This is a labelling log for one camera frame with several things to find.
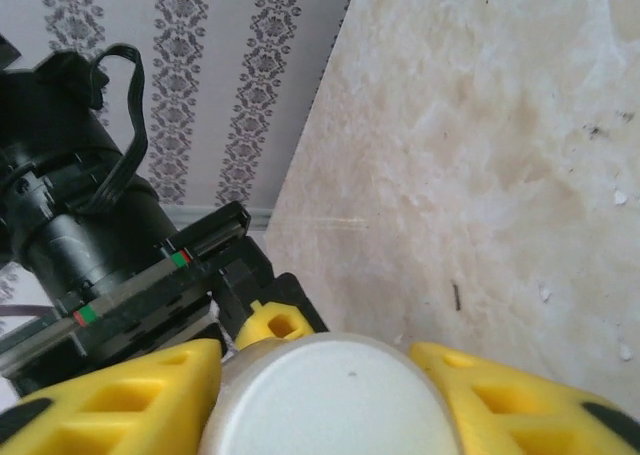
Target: marble wall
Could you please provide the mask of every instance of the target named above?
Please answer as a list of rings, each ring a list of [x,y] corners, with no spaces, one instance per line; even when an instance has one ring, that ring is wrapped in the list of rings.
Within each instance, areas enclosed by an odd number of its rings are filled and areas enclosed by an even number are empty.
[[[267,233],[275,267],[334,329],[445,343],[640,417],[639,19],[640,0],[353,0]]]

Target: white circular cap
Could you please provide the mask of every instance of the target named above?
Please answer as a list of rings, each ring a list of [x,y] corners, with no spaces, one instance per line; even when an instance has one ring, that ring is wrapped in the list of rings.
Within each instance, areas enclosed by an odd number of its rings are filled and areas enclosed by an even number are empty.
[[[254,362],[221,394],[200,455],[461,453],[438,390],[404,355],[319,334]]]

